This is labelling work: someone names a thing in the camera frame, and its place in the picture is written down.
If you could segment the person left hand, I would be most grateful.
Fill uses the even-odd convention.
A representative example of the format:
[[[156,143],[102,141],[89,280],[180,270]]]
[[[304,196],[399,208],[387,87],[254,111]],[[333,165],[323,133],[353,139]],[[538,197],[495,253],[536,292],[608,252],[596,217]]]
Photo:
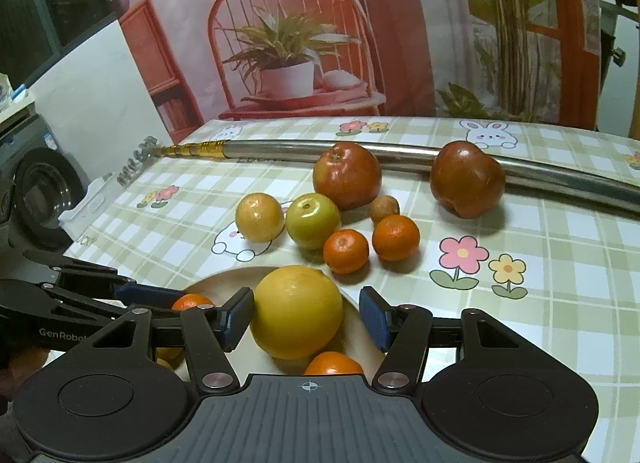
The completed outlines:
[[[1,368],[1,396],[11,400],[18,387],[47,361],[50,350],[29,347]]]

